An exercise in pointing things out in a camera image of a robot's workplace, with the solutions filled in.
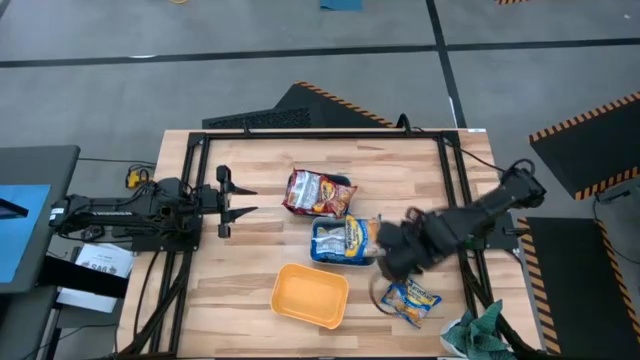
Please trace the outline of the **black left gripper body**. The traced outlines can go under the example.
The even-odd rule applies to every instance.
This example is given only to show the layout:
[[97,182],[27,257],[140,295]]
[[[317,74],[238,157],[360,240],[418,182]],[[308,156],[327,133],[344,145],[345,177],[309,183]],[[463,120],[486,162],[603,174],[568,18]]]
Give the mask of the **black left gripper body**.
[[231,184],[230,168],[226,165],[219,165],[216,168],[216,180],[219,183],[218,189],[213,188],[210,184],[204,186],[204,213],[206,215],[218,214],[220,216],[218,236],[220,238],[229,238],[231,236],[230,216],[228,214],[230,203],[228,188]]

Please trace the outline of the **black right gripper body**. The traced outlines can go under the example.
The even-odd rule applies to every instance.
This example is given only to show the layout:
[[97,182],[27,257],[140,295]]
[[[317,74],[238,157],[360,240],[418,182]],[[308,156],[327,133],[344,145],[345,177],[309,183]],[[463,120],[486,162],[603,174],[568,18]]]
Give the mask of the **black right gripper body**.
[[399,224],[380,223],[376,238],[380,254],[376,262],[385,279],[407,279],[447,257],[447,246],[433,234],[436,220],[434,213],[409,209],[408,218]]

